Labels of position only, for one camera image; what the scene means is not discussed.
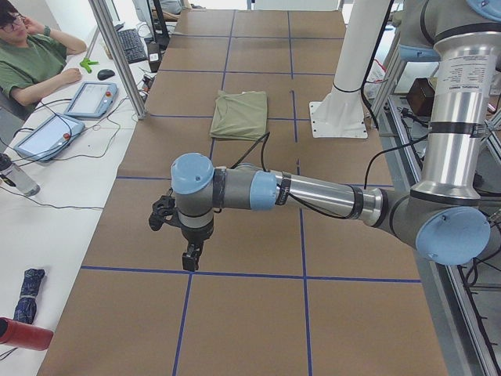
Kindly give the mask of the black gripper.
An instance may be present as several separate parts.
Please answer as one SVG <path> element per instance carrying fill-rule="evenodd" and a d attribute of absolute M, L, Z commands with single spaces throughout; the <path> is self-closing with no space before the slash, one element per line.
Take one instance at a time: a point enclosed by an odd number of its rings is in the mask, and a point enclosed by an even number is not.
<path fill-rule="evenodd" d="M 182 268 L 185 271 L 197 271 L 203 253 L 203 243 L 211 237 L 214 226 L 206 225 L 199 228 L 182 226 L 181 231 L 188 242 L 187 249 L 182 254 Z"/>

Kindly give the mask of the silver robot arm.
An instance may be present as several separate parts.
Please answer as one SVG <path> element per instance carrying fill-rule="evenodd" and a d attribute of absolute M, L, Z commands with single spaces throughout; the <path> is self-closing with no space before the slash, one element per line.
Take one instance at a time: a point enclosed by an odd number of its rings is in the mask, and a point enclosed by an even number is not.
<path fill-rule="evenodd" d="M 194 152 L 201 165 L 258 162 L 261 146 L 249 141 L 214 141 L 211 113 L 219 89 L 269 94 L 271 139 L 266 164 L 360 188 L 369 159 L 380 152 L 377 132 L 367 139 L 317 139 L 307 120 L 309 100 L 326 89 L 327 60 L 341 50 L 344 28 L 335 13 L 189 11 L 178 26 L 168 66 L 183 78 L 180 117 L 168 121 L 170 160 Z M 199 274 L 227 277 L 371 280 L 415 284 L 420 276 L 412 250 L 393 236 L 311 211 L 292 197 L 268 211 L 227 208 L 214 214 L 214 236 L 206 243 Z"/>

